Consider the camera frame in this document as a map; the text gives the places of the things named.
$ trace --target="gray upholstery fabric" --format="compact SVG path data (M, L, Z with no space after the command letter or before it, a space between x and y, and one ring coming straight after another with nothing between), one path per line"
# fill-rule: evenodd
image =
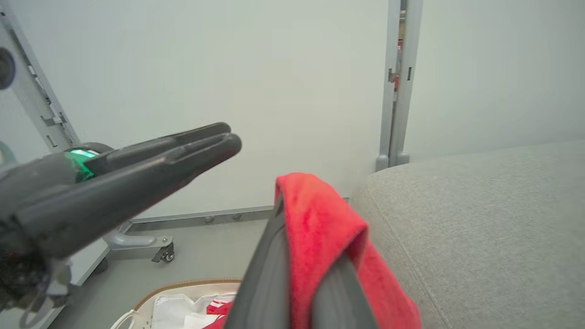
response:
M423 328L585 328L585 141L393 167L350 203Z

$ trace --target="red towel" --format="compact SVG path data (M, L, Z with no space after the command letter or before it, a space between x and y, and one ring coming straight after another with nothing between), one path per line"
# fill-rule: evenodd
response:
M408 298L368 240L368 227L327 183L310 174L276 180L284 196L291 260L291 328L308 329L319 282L343 251L357 269L380 329L420 328L417 306ZM231 304L218 310L227 311ZM207 328L221 328L225 318Z

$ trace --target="laundry basket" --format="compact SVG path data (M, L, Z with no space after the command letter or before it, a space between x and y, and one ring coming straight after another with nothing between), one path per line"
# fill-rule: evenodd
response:
M152 326L152 312L154 301L157 297L165 294L184 294L187 297L196 300L202 296L209 296L213 294L228 294L238 292L240 288L240 279L231 277L225 279L209 279L209 280L192 280L173 283L161 287L144 298L134 309L122 315L111 329L118 329L128 319L131 319L130 327L128 329L150 329Z

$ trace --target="gray floor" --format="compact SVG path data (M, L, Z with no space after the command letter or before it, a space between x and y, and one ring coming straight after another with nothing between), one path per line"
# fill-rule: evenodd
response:
M112 259L104 273L92 275L52 323L50 329L109 329L146 294L173 282L213 277L242 277L262 235L266 220L232 222L134 235L172 235L175 260Z

